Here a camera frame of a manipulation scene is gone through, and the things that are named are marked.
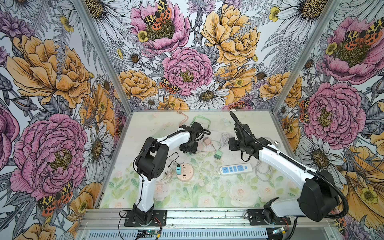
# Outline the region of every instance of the floral wallpaper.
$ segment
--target floral wallpaper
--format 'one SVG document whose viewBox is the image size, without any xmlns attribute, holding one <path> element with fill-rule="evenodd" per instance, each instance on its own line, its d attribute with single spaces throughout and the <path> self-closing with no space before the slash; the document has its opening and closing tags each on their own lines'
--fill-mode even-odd
<svg viewBox="0 0 384 240">
<path fill-rule="evenodd" d="M 327 1 L 85 2 L 132 108 L 185 110 L 271 109 Z"/>
<path fill-rule="evenodd" d="M 384 239 L 382 7 L 340 3 L 290 91 L 298 102 L 288 95 L 276 113 L 296 159 L 329 171 L 347 197 L 349 214 L 335 221 L 346 240 Z"/>
<path fill-rule="evenodd" d="M 127 114 L 66 0 L 0 1 L 0 231 L 73 240 Z"/>
</svg>

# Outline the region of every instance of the pink peony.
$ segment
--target pink peony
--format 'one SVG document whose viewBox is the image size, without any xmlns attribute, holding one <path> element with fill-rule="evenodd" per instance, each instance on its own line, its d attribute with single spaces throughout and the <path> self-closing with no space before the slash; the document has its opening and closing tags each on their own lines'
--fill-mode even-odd
<svg viewBox="0 0 384 240">
<path fill-rule="evenodd" d="M 304 124 L 308 137 L 315 135 L 338 150 L 352 143 L 363 130 L 365 112 L 361 108 L 361 97 L 347 83 L 322 83 L 310 97 L 309 123 Z"/>
<path fill-rule="evenodd" d="M 170 1 L 167 1 L 168 7 L 172 11 L 171 24 L 174 27 L 174 33 L 171 38 L 162 37 L 160 39 L 143 42 L 144 46 L 148 49 L 150 54 L 161 54 L 163 52 L 174 51 L 180 46 L 185 46 L 189 38 L 190 23 L 188 17 L 184 18 L 184 15 L 180 13 L 179 6 L 176 4 L 172 5 Z M 148 5 L 147 8 L 140 6 L 140 8 L 131 9 L 131 28 L 133 34 L 138 34 L 140 31 L 147 31 L 147 25 L 143 19 L 149 15 L 155 15 L 157 11 L 157 3 L 154 7 Z"/>
<path fill-rule="evenodd" d="M 212 81 L 212 66 L 207 55 L 192 48 L 179 48 L 171 57 L 163 60 L 164 77 L 173 86 L 178 86 L 179 94 L 189 96 L 191 90 Z"/>
<path fill-rule="evenodd" d="M 322 62 L 324 73 L 339 81 L 348 81 L 353 85 L 361 84 L 373 77 L 384 67 L 384 37 L 372 45 L 359 45 L 354 50 L 345 48 L 345 33 L 362 32 L 374 22 L 358 22 L 358 18 L 347 17 L 328 39 L 328 48 Z"/>
<path fill-rule="evenodd" d="M 0 106 L 0 170 L 5 167 L 12 152 L 12 142 L 20 132 L 19 123 L 8 109 Z"/>
<path fill-rule="evenodd" d="M 86 141 L 83 127 L 65 114 L 26 127 L 14 147 L 18 168 L 11 175 L 11 189 L 38 200 L 55 195 L 69 181 L 77 187 L 85 175 L 81 165 Z"/>
</svg>

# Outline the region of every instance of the power strip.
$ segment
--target power strip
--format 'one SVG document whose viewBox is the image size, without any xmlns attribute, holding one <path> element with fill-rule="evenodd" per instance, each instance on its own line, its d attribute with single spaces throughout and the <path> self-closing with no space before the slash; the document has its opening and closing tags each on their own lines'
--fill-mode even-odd
<svg viewBox="0 0 384 240">
<path fill-rule="evenodd" d="M 252 166 L 250 163 L 227 165 L 220 167 L 221 175 L 234 175 L 252 172 Z"/>
</svg>

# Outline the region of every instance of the pink round power strip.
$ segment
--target pink round power strip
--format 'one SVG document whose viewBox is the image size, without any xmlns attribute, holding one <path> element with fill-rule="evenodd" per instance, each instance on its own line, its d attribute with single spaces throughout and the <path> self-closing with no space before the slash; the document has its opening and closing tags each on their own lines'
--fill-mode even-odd
<svg viewBox="0 0 384 240">
<path fill-rule="evenodd" d="M 188 163 L 182 163 L 181 165 L 181 174 L 176 175 L 180 181 L 187 182 L 193 177 L 193 168 Z"/>
</svg>

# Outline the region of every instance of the orange flower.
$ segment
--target orange flower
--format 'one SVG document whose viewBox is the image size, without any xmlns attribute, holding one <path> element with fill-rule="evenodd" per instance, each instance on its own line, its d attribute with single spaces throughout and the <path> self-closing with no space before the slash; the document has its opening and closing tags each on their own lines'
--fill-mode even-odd
<svg viewBox="0 0 384 240">
<path fill-rule="evenodd" d="M 376 228 L 384 222 L 384 162 L 365 146 L 349 146 L 348 150 L 344 158 L 348 170 L 341 171 L 347 180 L 342 192 L 348 200 L 348 213 L 355 219 L 367 215 L 365 225 Z"/>
<path fill-rule="evenodd" d="M 134 96 L 144 100 L 144 98 L 155 96 L 158 93 L 156 82 L 141 71 L 122 71 L 118 78 L 128 99 Z M 113 93 L 116 98 L 119 98 L 116 89 Z"/>
<path fill-rule="evenodd" d="M 278 73 L 267 78 L 268 84 L 264 84 L 260 87 L 260 97 L 271 99 L 274 96 L 278 96 L 283 89 L 288 76 L 291 71 L 285 72 L 283 74 Z M 293 87 L 290 89 L 288 96 L 285 98 L 285 102 L 289 107 L 293 108 L 296 104 L 299 103 L 301 98 L 301 84 L 303 83 L 303 78 L 298 76 Z"/>
<path fill-rule="evenodd" d="M 80 122 L 87 127 L 97 128 L 100 124 L 105 123 L 109 133 L 114 136 L 116 121 L 112 110 L 112 101 L 107 95 L 109 94 L 103 89 L 103 86 L 97 84 L 96 90 L 93 89 L 92 91 L 92 97 L 84 98 L 81 104 L 79 109 Z"/>
<path fill-rule="evenodd" d="M 228 88 L 229 94 L 225 96 L 225 104 L 231 104 L 239 101 L 252 90 L 252 80 L 255 75 L 255 68 L 240 68 L 238 69 L 234 65 L 227 65 L 225 67 L 219 67 L 214 74 L 218 79 L 226 81 L 222 86 L 222 89 Z"/>
<path fill-rule="evenodd" d="M 293 151 L 296 150 L 300 140 L 299 119 L 288 116 L 282 120 L 281 127 Z"/>
<path fill-rule="evenodd" d="M 207 38 L 207 46 L 217 46 L 219 52 L 218 63 L 242 66 L 255 55 L 260 32 L 257 27 L 239 37 L 233 37 L 243 27 L 249 27 L 249 17 L 240 15 L 240 10 L 233 5 L 224 4 L 219 16 L 212 11 L 208 14 L 201 34 Z"/>
<path fill-rule="evenodd" d="M 57 48 L 52 39 L 44 43 L 36 37 L 22 36 L 14 38 L 14 46 L 23 53 L 24 58 L 8 57 L 7 70 L 21 88 L 22 96 L 44 96 L 41 104 L 46 104 L 53 95 L 62 96 L 75 108 L 90 90 L 89 73 L 85 69 L 75 50 L 66 47 L 66 59 L 62 69 L 61 80 L 57 79 Z"/>
<path fill-rule="evenodd" d="M 49 223 L 44 227 L 39 223 L 32 224 L 27 231 L 18 235 L 14 240 L 55 240 L 56 227 L 52 227 Z"/>
<path fill-rule="evenodd" d="M 100 189 L 101 183 L 99 182 L 92 182 L 87 184 L 80 191 L 79 196 L 71 202 L 70 209 L 73 211 L 73 213 L 68 215 L 67 219 L 71 222 L 74 222 L 82 218 L 87 209 L 92 209 Z"/>
<path fill-rule="evenodd" d="M 188 110 L 188 104 L 181 98 L 176 98 L 169 95 L 167 98 L 164 97 L 164 102 L 160 102 L 157 109 L 175 109 L 175 110 Z"/>
</svg>

